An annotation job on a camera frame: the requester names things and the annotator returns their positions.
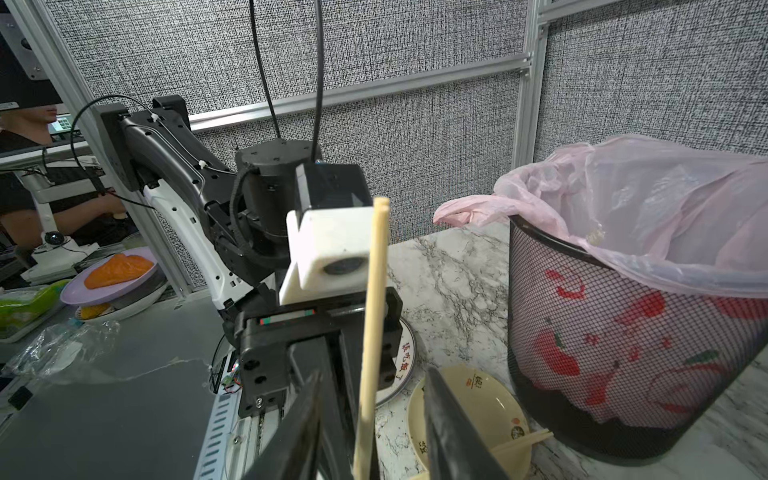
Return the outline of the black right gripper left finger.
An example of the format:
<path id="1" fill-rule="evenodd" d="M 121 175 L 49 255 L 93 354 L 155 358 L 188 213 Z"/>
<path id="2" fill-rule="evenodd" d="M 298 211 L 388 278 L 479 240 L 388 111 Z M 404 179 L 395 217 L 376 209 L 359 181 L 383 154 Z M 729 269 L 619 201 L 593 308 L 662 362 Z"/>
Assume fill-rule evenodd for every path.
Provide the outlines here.
<path id="1" fill-rule="evenodd" d="M 321 374 L 315 371 L 243 479 L 315 479 L 320 451 Z"/>

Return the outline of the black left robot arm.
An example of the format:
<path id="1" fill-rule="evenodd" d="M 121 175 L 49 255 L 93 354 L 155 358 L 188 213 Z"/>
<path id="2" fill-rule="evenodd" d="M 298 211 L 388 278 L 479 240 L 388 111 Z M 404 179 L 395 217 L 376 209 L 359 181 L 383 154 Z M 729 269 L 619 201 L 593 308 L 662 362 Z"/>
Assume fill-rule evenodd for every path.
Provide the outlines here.
<path id="1" fill-rule="evenodd" d="M 185 101 L 94 113 L 126 188 L 171 225 L 203 275 L 233 347 L 216 389 L 264 423 L 253 479 L 349 479 L 363 363 L 373 200 L 356 164 L 315 141 L 275 138 L 228 168 L 191 132 Z"/>

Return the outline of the pair wooden chopsticks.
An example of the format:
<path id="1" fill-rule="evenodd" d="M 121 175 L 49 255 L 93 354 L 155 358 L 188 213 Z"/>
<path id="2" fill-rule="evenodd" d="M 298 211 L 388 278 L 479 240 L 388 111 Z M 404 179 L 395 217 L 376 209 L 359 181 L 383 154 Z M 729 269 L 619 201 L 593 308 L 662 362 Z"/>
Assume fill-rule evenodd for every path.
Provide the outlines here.
<path id="1" fill-rule="evenodd" d="M 553 436 L 553 432 L 548 429 L 544 429 L 490 448 L 487 446 L 486 447 L 490 450 L 494 459 L 498 461 L 498 463 L 508 475 L 507 479 L 515 479 L 519 478 L 519 476 L 514 476 L 515 473 L 522 473 L 522 476 L 525 476 L 524 470 L 530 461 L 525 460 L 524 457 L 530 453 L 532 447 L 536 444 L 544 442 L 545 440 L 549 440 Z M 421 433 L 412 432 L 410 440 L 419 461 L 425 469 L 425 472 L 419 474 L 417 479 L 430 479 L 428 471 L 428 454 L 426 443 L 427 437 L 425 428 Z"/>
<path id="2" fill-rule="evenodd" d="M 371 247 L 366 290 L 362 368 L 352 475 L 369 479 L 373 456 L 376 392 L 381 362 L 387 278 L 390 200 L 373 201 Z"/>

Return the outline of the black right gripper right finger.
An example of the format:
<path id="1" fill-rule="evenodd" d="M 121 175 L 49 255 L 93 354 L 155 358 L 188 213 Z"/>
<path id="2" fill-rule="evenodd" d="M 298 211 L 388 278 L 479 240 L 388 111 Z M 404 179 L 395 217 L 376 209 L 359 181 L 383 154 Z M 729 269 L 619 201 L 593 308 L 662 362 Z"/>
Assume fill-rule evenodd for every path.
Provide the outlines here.
<path id="1" fill-rule="evenodd" d="M 441 373 L 425 375 L 424 415 L 429 478 L 507 479 Z"/>

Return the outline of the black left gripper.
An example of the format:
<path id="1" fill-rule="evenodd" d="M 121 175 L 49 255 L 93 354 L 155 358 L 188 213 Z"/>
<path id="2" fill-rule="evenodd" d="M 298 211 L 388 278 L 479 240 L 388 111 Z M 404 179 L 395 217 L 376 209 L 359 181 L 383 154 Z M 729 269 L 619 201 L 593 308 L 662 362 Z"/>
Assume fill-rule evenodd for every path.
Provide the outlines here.
<path id="1" fill-rule="evenodd" d="M 240 418 L 279 410 L 280 426 L 311 374 L 320 372 L 317 477 L 324 479 L 352 476 L 365 307 L 363 292 L 280 306 L 265 286 L 230 305 Z"/>

